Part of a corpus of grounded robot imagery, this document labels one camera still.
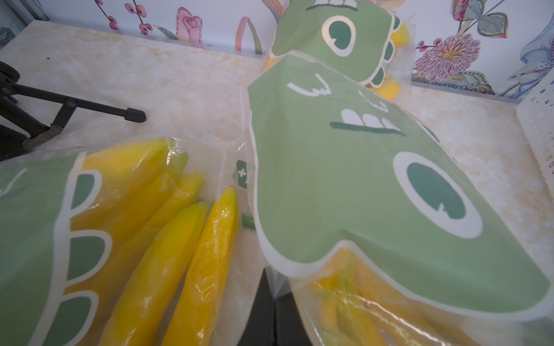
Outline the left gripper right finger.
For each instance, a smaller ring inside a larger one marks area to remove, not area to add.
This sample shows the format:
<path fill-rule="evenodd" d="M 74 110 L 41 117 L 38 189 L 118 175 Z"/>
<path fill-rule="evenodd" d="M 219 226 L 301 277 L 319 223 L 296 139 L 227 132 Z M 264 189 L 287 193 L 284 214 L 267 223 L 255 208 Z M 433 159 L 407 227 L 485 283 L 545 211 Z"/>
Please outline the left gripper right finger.
<path fill-rule="evenodd" d="M 278 346 L 312 346 L 292 293 L 275 300 L 275 335 Z"/>

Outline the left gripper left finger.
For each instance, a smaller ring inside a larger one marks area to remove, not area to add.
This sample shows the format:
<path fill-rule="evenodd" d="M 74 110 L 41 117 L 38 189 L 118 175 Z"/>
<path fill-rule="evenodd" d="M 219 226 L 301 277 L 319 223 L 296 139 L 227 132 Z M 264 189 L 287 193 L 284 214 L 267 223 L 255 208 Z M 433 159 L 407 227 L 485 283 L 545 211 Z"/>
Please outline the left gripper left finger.
<path fill-rule="evenodd" d="M 252 309 L 238 346 L 275 345 L 274 298 L 266 270 L 262 272 Z"/>

